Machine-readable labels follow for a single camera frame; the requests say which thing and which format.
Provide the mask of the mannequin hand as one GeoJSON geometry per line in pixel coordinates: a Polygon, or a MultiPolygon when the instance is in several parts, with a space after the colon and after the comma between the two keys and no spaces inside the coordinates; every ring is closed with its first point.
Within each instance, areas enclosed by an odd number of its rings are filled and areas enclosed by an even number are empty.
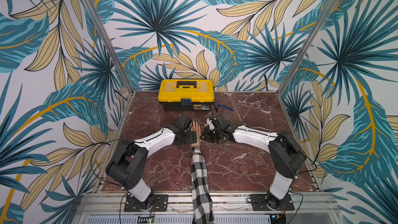
{"type": "Polygon", "coordinates": [[[196,134],[197,141],[195,143],[201,143],[201,135],[202,135],[201,126],[196,120],[193,120],[193,122],[192,122],[191,131],[195,132],[195,134],[196,134]]]}

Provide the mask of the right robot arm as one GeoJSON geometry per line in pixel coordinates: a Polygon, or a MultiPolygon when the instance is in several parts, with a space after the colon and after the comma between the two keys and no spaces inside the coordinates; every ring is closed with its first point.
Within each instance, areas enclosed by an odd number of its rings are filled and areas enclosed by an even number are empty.
{"type": "Polygon", "coordinates": [[[289,195],[293,181],[305,163],[307,156],[288,131],[270,133],[255,130],[242,124],[230,124],[221,114],[207,120],[201,138],[210,143],[221,141],[246,144],[268,152],[276,169],[273,182],[265,195],[250,197],[253,209],[292,211],[294,205],[289,195]]]}

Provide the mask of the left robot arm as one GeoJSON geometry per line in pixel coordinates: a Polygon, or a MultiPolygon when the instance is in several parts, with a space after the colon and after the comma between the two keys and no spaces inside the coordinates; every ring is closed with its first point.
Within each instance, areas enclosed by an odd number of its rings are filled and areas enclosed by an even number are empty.
{"type": "Polygon", "coordinates": [[[147,159],[160,149],[190,145],[197,141],[191,130],[192,120],[186,116],[163,126],[158,132],[138,140],[122,139],[106,167],[106,175],[127,191],[127,205],[141,211],[155,204],[154,192],[143,180],[147,159]]]}

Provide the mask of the black white plaid sleeve arm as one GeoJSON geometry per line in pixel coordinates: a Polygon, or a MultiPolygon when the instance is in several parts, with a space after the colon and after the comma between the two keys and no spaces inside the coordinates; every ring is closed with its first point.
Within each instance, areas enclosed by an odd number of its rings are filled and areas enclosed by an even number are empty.
{"type": "Polygon", "coordinates": [[[213,201],[209,193],[207,166],[200,146],[192,147],[191,181],[193,224],[214,224],[213,201]]]}

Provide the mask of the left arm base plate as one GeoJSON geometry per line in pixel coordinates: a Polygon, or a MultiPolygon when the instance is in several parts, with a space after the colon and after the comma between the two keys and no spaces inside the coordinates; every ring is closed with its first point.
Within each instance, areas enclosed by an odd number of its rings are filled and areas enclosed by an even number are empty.
{"type": "Polygon", "coordinates": [[[127,195],[124,206],[125,212],[165,212],[169,202],[168,195],[150,195],[144,202],[139,201],[134,196],[127,195]]]}

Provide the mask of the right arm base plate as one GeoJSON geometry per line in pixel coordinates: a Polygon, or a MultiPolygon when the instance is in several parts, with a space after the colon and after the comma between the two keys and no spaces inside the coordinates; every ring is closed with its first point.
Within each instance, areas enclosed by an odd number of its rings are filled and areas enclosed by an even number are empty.
{"type": "Polygon", "coordinates": [[[253,211],[293,211],[295,210],[291,196],[287,194],[282,200],[268,194],[251,194],[247,202],[253,211]]]}

